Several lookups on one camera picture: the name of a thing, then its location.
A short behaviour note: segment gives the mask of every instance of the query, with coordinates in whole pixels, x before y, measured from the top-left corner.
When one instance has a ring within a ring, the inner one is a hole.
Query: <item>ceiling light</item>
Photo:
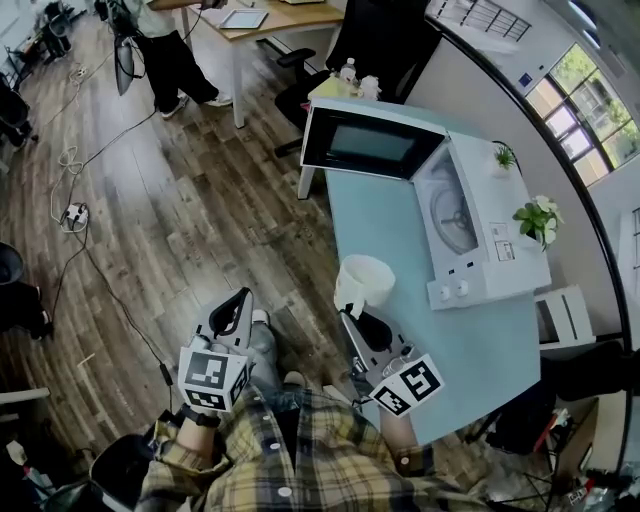
[[[586,23],[590,29],[597,30],[596,16],[593,14],[590,7],[582,2],[578,2],[578,0],[569,0],[569,7],[571,7],[574,12],[580,16],[580,19]]]
[[[598,34],[593,30],[583,30],[582,33],[596,50],[600,49],[600,38],[598,37]]]

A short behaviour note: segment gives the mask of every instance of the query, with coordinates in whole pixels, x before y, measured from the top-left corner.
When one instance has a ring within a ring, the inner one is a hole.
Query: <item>microwave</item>
[[[517,170],[496,172],[495,150],[425,109],[313,98],[301,164],[413,184],[434,271],[425,285],[439,310],[551,284],[546,253],[531,247],[512,218],[529,201],[525,183]]]

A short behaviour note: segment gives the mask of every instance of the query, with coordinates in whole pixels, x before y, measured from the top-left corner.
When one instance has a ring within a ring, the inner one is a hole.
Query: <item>light blue tabletop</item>
[[[432,311],[433,266],[413,185],[327,171],[340,260],[368,254],[387,263],[396,285],[382,307],[405,336],[428,353],[445,388],[411,413],[428,443],[497,409],[540,378],[533,294],[464,309]],[[378,407],[364,406],[379,426]]]

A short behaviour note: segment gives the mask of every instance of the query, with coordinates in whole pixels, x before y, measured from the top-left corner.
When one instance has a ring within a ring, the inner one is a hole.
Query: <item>black curved frame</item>
[[[453,44],[458,50],[464,53],[470,60],[472,60],[482,71],[484,71],[515,103],[528,121],[535,127],[542,139],[546,142],[547,146],[556,157],[560,166],[564,170],[567,178],[573,185],[574,190],[580,198],[580,202],[587,212],[589,222],[596,232],[598,237],[598,243],[607,265],[607,270],[611,277],[611,284],[613,285],[613,291],[616,296],[616,302],[618,304],[618,312],[620,314],[620,330],[622,332],[622,344],[625,352],[631,352],[631,325],[629,321],[629,310],[627,308],[627,299],[624,293],[624,286],[622,284],[622,277],[618,271],[618,265],[616,263],[616,256],[611,247],[611,242],[607,236],[604,224],[600,218],[600,214],[591,199],[591,195],[587,190],[587,187],[582,182],[580,175],[575,170],[569,158],[563,151],[562,147],[555,139],[551,130],[540,119],[536,111],[531,105],[529,105],[522,95],[516,90],[516,88],[507,80],[507,78],[487,59],[484,55],[478,52],[473,46],[467,43],[464,39],[458,36],[455,32],[444,26],[439,21],[425,15],[425,21],[431,25],[435,30],[440,32],[442,37]],[[631,404],[632,404],[632,391],[627,391],[627,404],[625,411],[625,426],[622,435],[622,449],[618,456],[617,471],[620,471],[622,467],[624,452],[627,446],[627,439],[629,435],[629,427],[631,423]]]

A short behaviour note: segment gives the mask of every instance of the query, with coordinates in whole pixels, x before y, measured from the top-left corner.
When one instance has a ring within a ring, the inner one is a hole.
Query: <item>shirt cuff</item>
[[[224,472],[230,465],[229,459],[222,454],[216,464],[209,457],[185,448],[176,442],[179,429],[167,423],[157,421],[154,439],[157,443],[156,460],[169,466],[182,469],[193,476],[215,475]]]
[[[431,445],[402,448],[394,454],[398,474],[405,477],[429,476],[435,473]]]

